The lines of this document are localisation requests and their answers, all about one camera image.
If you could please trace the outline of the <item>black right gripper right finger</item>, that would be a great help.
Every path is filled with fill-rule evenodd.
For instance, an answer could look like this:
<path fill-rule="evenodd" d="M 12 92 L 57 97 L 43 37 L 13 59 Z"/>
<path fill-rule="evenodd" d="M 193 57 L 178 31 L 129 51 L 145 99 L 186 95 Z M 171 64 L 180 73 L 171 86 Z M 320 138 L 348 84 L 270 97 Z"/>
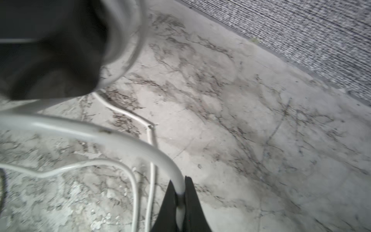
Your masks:
<path fill-rule="evenodd" d="M 191 177 L 185 177 L 184 232 L 211 232 Z"/>

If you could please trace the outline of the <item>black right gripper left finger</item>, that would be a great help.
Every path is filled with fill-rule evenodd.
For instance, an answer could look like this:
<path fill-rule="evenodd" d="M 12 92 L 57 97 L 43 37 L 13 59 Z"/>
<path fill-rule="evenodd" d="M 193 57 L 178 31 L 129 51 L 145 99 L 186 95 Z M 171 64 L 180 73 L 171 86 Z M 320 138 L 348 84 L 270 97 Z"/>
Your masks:
<path fill-rule="evenodd" d="M 170 181 L 155 221 L 150 232 L 177 232 L 176 225 L 176 192 L 174 185 Z"/>

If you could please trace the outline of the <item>black and white power strip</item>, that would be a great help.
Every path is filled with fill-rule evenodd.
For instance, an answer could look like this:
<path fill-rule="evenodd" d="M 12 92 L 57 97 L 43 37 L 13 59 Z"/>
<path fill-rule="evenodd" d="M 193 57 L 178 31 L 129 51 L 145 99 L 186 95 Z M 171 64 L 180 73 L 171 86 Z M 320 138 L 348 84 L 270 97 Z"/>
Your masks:
<path fill-rule="evenodd" d="M 177 231 L 186 216 L 185 179 L 172 159 L 154 144 L 152 125 L 148 142 L 91 123 L 47 116 L 40 111 L 116 82 L 102 80 L 100 68 L 120 59 L 128 46 L 135 18 L 140 18 L 138 42 L 126 73 L 138 59 L 147 36 L 145 1 L 1 1 L 1 95 L 26 104 L 1 111 L 2 129 L 33 130 L 126 149 L 167 172 L 174 187 L 172 218 Z"/>

